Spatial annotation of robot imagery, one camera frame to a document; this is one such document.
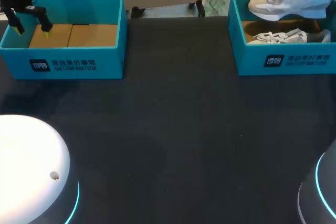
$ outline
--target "blue led ring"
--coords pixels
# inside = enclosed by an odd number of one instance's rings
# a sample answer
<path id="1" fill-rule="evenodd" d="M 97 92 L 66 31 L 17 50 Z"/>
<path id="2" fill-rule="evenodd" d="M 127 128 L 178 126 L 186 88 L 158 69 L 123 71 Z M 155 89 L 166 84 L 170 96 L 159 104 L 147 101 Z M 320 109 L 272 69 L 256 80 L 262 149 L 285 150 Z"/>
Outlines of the blue led ring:
<path id="1" fill-rule="evenodd" d="M 77 182 L 77 184 L 78 184 L 78 193 L 77 193 L 76 204 L 75 204 L 75 207 L 74 207 L 74 209 L 72 210 L 72 213 L 70 214 L 68 220 L 67 220 L 64 224 L 68 224 L 68 223 L 70 223 L 72 217 L 73 217 L 74 214 L 75 214 L 75 211 L 76 211 L 76 208 L 77 208 L 77 205 L 78 205 L 78 201 L 79 201 L 79 182 Z"/>
<path id="2" fill-rule="evenodd" d="M 323 155 L 320 157 L 320 159 L 319 159 L 319 161 L 317 162 L 317 165 L 316 165 L 315 180 L 316 180 L 317 191 L 319 192 L 319 195 L 320 195 L 320 197 L 322 199 L 322 202 L 326 206 L 326 208 L 329 211 L 329 213 L 336 219 L 336 214 L 331 210 L 331 208 L 329 207 L 328 203 L 324 199 L 324 196 L 322 195 L 322 192 L 321 192 L 321 189 L 320 189 L 320 185 L 319 185 L 318 169 L 319 169 L 319 164 L 320 164 L 320 161 L 321 161 Z"/>

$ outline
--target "teal box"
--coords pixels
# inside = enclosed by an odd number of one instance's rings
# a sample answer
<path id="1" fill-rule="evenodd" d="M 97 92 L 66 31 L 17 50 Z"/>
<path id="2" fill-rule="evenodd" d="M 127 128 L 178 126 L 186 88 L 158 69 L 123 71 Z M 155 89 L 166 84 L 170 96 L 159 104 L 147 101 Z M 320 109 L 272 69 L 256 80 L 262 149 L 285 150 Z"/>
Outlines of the teal box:
<path id="1" fill-rule="evenodd" d="M 248 10 L 249 0 L 231 0 L 228 29 L 238 74 L 240 76 L 272 74 L 336 73 L 336 43 L 248 45 L 241 21 L 259 20 Z M 298 19 L 289 15 L 286 19 Z M 336 41 L 336 2 L 327 18 L 318 20 L 321 29 L 329 29 Z"/>
<path id="2" fill-rule="evenodd" d="M 16 79 L 121 79 L 127 16 L 123 0 L 37 0 L 53 24 L 118 24 L 114 47 L 28 48 L 38 20 L 18 14 L 25 32 L 9 26 L 0 54 Z"/>

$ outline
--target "shoe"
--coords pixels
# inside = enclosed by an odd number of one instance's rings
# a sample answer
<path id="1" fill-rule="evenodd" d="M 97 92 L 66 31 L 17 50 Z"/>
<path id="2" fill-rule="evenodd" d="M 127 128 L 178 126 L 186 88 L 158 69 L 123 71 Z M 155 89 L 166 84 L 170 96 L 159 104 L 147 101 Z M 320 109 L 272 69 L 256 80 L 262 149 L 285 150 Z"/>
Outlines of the shoe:
<path id="1" fill-rule="evenodd" d="M 288 14 L 304 18 L 325 18 L 332 0 L 250 0 L 248 9 L 259 18 L 278 21 Z"/>
<path id="2" fill-rule="evenodd" d="M 309 34 L 295 29 L 288 33 L 272 34 L 271 32 L 265 34 L 258 34 L 254 36 L 257 38 L 249 42 L 249 45 L 260 44 L 281 44 L 281 43 L 310 43 L 310 42 L 322 42 L 327 43 L 331 41 L 331 34 L 329 30 L 323 30 L 318 34 Z"/>

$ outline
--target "printed logo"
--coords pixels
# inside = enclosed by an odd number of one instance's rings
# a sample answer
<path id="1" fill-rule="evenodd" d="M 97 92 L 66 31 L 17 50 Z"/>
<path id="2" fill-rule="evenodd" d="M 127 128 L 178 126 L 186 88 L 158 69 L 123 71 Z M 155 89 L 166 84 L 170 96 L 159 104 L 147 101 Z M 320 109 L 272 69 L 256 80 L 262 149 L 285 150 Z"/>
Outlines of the printed logo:
<path id="1" fill-rule="evenodd" d="M 46 60 L 29 60 L 29 62 L 35 72 L 50 72 L 50 67 Z"/>
<path id="2" fill-rule="evenodd" d="M 264 67 L 280 67 L 284 55 L 268 55 Z"/>

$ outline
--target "black tabletop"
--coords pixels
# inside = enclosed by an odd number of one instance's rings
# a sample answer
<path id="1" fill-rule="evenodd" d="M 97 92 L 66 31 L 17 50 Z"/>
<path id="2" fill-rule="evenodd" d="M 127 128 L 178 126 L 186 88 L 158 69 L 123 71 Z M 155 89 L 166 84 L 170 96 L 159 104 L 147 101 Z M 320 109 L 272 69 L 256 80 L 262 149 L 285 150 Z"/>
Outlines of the black tabletop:
<path id="1" fill-rule="evenodd" d="M 299 223 L 336 78 L 239 77 L 226 18 L 130 20 L 127 47 L 122 80 L 15 81 L 0 62 L 0 113 L 63 136 L 85 224 Z"/>

